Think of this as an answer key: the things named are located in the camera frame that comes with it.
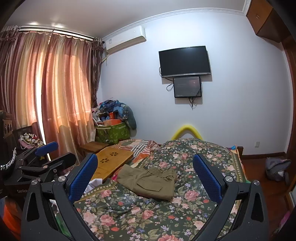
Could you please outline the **olive khaki cargo pants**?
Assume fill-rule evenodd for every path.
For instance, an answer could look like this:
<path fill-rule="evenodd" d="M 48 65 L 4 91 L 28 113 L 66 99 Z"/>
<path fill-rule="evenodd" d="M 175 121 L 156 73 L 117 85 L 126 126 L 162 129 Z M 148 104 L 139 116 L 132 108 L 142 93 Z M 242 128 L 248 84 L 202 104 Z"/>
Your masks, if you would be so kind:
<path fill-rule="evenodd" d="M 162 171 L 156 167 L 144 169 L 124 165 L 117 175 L 117 182 L 138 196 L 170 201 L 176 177 L 173 169 Z"/>

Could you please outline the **grey purple backpack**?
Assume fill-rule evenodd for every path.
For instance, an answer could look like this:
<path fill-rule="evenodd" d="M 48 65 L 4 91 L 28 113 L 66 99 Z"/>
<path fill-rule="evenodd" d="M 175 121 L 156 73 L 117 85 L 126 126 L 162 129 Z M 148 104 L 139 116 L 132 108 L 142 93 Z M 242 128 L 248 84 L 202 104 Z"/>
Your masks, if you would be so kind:
<path fill-rule="evenodd" d="M 270 180 L 280 182 L 284 181 L 286 185 L 289 184 L 290 178 L 287 172 L 291 164 L 290 159 L 281 159 L 276 157 L 266 158 L 265 174 Z"/>

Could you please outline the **bamboo lap desk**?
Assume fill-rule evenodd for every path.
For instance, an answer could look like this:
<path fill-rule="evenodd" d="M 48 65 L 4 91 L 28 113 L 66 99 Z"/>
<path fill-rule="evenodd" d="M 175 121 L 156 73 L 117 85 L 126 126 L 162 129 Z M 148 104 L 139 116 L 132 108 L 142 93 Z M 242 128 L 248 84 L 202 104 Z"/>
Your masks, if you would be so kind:
<path fill-rule="evenodd" d="M 96 154 L 98 159 L 97 169 L 92 176 L 93 179 L 106 180 L 133 156 L 132 151 L 107 147 Z"/>

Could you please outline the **pink orange window curtain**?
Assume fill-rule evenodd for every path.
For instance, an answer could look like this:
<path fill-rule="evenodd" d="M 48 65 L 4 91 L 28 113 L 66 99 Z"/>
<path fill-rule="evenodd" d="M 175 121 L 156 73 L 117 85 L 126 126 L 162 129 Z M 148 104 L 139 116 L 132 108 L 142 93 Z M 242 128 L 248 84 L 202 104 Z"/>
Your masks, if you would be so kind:
<path fill-rule="evenodd" d="M 57 142 L 56 158 L 95 139 L 92 110 L 103 42 L 50 32 L 1 31 L 1 110 L 16 128 L 32 126 L 46 142 Z"/>

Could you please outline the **dark floral bed quilt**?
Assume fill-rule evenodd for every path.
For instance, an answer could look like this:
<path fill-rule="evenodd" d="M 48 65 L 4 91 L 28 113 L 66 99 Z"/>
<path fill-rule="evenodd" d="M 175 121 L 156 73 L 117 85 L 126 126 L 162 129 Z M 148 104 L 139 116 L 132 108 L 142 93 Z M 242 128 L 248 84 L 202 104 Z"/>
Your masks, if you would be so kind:
<path fill-rule="evenodd" d="M 197 154 L 245 182 L 236 148 L 177 139 L 124 165 L 116 180 L 83 195 L 75 207 L 99 240 L 192 240 L 217 207 L 194 170 Z"/>

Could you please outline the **green fabric storage box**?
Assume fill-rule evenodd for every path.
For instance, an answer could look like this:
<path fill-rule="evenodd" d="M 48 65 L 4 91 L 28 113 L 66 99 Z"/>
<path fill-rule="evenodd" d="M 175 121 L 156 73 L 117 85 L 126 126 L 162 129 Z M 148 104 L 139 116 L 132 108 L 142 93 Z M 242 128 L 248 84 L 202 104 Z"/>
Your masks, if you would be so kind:
<path fill-rule="evenodd" d="M 130 130 L 126 123 L 113 126 L 96 126 L 95 141 L 105 144 L 117 144 L 130 138 Z"/>

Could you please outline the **pile of mixed clothes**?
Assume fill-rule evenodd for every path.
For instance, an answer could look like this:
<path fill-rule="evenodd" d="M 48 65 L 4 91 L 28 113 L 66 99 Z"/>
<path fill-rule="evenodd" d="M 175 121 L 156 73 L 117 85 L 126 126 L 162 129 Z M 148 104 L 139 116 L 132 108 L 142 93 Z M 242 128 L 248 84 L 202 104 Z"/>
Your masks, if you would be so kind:
<path fill-rule="evenodd" d="M 137 123 L 132 109 L 119 100 L 106 100 L 99 107 L 92 109 L 92 117 L 96 125 L 98 125 L 99 121 L 104 122 L 110 120 L 111 113 L 114 114 L 115 119 L 125 122 L 131 130 L 137 129 Z"/>

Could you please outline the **striped patchwork blanket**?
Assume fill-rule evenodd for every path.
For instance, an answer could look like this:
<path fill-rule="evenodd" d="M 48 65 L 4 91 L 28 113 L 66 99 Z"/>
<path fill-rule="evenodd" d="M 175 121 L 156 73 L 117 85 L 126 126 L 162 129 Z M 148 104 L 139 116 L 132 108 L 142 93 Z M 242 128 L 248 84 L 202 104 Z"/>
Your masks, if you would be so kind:
<path fill-rule="evenodd" d="M 137 163 L 151 155 L 154 151 L 160 148 L 160 145 L 153 140 L 128 139 L 120 141 L 117 144 L 112 145 L 112 147 L 133 152 L 132 156 L 126 162 L 126 164 L 132 166 L 133 164 L 137 165 Z"/>

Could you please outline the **brown overhead wooden cabinet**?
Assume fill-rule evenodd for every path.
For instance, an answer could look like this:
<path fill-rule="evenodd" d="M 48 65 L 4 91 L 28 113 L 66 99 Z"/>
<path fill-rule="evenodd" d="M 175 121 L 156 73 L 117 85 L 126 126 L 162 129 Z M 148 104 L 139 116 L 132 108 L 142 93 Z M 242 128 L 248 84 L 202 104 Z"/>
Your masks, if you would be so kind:
<path fill-rule="evenodd" d="M 280 43 L 292 34 L 274 8 L 264 0 L 252 0 L 247 18 L 259 37 Z"/>

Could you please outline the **white wall socket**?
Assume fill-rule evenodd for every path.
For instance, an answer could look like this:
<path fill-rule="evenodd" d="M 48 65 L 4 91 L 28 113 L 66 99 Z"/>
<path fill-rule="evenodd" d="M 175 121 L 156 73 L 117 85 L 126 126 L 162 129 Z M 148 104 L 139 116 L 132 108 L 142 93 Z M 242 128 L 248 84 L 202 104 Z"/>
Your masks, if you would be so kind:
<path fill-rule="evenodd" d="M 255 146 L 256 148 L 258 148 L 259 145 L 260 145 L 260 142 L 255 142 L 255 145 L 254 145 L 254 146 Z"/>

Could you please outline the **small black wall monitor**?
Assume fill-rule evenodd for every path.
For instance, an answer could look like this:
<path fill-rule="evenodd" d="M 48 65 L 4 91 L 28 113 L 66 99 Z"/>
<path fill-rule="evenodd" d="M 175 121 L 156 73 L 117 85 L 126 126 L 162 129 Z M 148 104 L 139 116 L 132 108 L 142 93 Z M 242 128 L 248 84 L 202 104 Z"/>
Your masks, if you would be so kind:
<path fill-rule="evenodd" d="M 202 96 L 199 76 L 177 77 L 173 79 L 175 98 L 196 98 Z"/>

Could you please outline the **white wall air conditioner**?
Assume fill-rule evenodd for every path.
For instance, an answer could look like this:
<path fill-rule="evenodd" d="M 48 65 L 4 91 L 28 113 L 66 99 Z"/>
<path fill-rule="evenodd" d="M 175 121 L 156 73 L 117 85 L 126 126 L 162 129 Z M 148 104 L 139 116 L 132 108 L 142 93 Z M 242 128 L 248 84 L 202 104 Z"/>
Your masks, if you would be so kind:
<path fill-rule="evenodd" d="M 145 28 L 136 26 L 123 32 L 113 33 L 106 36 L 104 41 L 104 54 L 106 56 L 119 52 L 134 45 L 147 41 Z"/>

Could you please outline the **black wall television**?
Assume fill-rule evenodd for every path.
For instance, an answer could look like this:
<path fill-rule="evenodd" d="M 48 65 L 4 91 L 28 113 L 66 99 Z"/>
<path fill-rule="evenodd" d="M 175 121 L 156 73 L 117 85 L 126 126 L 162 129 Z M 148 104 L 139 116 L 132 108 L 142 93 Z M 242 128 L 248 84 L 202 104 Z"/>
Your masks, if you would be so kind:
<path fill-rule="evenodd" d="M 159 51 L 159 63 L 163 78 L 211 74 L 206 46 Z"/>

